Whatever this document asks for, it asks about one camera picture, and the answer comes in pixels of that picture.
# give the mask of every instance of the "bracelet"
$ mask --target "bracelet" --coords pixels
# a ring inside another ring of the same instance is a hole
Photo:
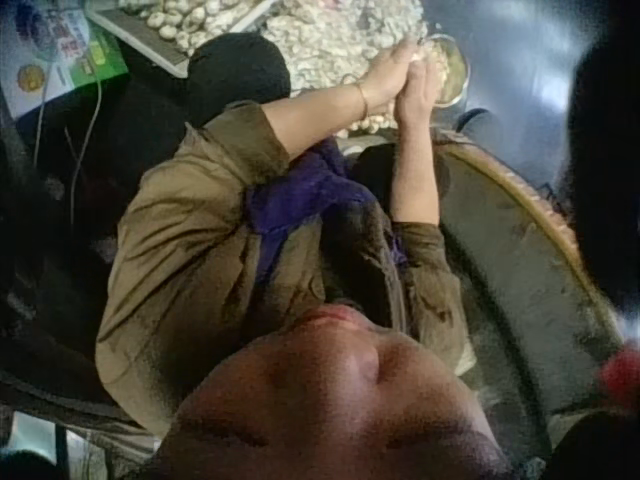
[[[367,96],[364,94],[364,89],[362,88],[362,84],[360,82],[354,83],[354,85],[358,88],[360,95],[362,96],[362,101],[364,102],[364,115],[361,118],[361,121],[369,118],[369,101],[367,100]]]

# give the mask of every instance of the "brown jacket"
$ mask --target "brown jacket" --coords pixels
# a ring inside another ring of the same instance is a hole
[[[245,222],[244,194],[288,167],[262,109],[248,105],[202,131],[189,127],[120,223],[96,363],[107,391],[158,436],[217,363],[324,303],[327,261],[371,320],[412,335],[451,368],[460,359],[466,326],[442,234],[391,225],[378,204],[332,225],[334,235],[319,217],[293,231],[252,302],[261,238]],[[406,267],[391,259],[392,231]]]

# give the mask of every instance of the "nose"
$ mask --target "nose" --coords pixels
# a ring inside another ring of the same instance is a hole
[[[285,335],[275,372],[279,397],[308,438],[317,438],[318,428],[353,431],[375,402],[379,362],[376,333],[364,324],[316,318]]]

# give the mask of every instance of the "hand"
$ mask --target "hand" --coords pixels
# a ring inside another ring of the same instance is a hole
[[[418,44],[407,37],[398,45],[381,51],[361,80],[362,92],[370,114],[385,113],[407,82],[407,71]]]
[[[396,101],[396,120],[401,130],[428,129],[431,112],[442,90],[436,62],[428,59],[412,62],[407,83]]]

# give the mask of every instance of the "red object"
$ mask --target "red object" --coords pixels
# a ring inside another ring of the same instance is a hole
[[[600,376],[619,406],[640,411],[640,350],[625,348],[609,360]]]

